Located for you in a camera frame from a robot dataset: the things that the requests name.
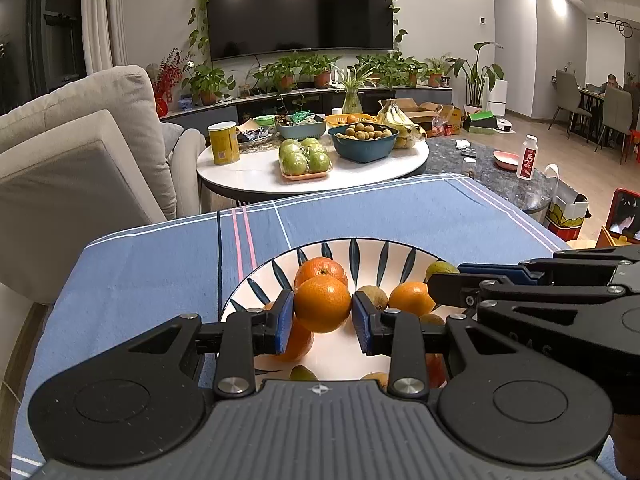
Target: white plate with blue pattern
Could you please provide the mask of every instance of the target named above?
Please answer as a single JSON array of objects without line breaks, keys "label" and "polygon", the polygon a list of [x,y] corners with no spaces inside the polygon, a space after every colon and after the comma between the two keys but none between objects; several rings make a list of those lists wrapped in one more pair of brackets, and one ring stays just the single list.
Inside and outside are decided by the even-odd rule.
[{"label": "white plate with blue pattern", "polygon": [[[238,285],[224,306],[222,320],[242,308],[262,308],[275,301],[283,288],[292,284],[301,264],[325,256],[344,268],[353,294],[364,285],[376,285],[387,296],[400,283],[423,282],[427,267],[438,260],[431,253],[390,240],[338,238],[301,246],[276,256],[254,270]],[[442,317],[461,309],[440,306],[434,312]],[[271,356],[255,358],[257,379],[289,377],[296,364],[305,365],[320,380],[353,380],[371,372],[388,373],[389,357],[368,357],[348,319],[338,330],[315,334],[309,353],[299,362],[283,363]]]}]

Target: television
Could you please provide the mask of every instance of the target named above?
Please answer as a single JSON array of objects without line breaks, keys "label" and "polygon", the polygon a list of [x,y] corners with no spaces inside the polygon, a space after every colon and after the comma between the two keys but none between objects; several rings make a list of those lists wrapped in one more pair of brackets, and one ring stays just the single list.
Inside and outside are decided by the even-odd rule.
[{"label": "television", "polygon": [[211,59],[322,48],[393,49],[391,0],[209,0]]}]

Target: glass vase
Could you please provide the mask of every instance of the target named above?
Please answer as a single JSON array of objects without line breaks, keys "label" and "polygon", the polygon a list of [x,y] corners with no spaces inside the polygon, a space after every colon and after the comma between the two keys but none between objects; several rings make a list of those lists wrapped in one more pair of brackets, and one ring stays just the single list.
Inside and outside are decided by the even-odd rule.
[{"label": "glass vase", "polygon": [[358,98],[357,90],[347,90],[347,95],[344,97],[344,104],[342,105],[343,114],[361,114],[362,104]]}]

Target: bowl of kiwis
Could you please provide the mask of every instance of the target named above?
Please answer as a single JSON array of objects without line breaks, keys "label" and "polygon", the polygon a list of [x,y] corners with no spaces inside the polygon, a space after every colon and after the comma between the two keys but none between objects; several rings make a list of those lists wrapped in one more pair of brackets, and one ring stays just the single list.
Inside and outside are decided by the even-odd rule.
[{"label": "bowl of kiwis", "polygon": [[373,162],[391,153],[398,130],[384,124],[353,123],[329,129],[335,151],[354,162]]}]

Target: silver bolt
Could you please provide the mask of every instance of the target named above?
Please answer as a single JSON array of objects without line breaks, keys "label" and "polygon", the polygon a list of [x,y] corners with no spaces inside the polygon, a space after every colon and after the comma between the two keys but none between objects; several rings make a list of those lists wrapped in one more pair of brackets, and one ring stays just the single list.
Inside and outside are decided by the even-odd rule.
[{"label": "silver bolt", "polygon": [[413,377],[403,377],[394,383],[394,389],[401,394],[419,394],[424,390],[424,383]]},{"label": "silver bolt", "polygon": [[248,388],[249,383],[242,377],[226,377],[218,383],[218,389],[226,394],[241,394]]}]

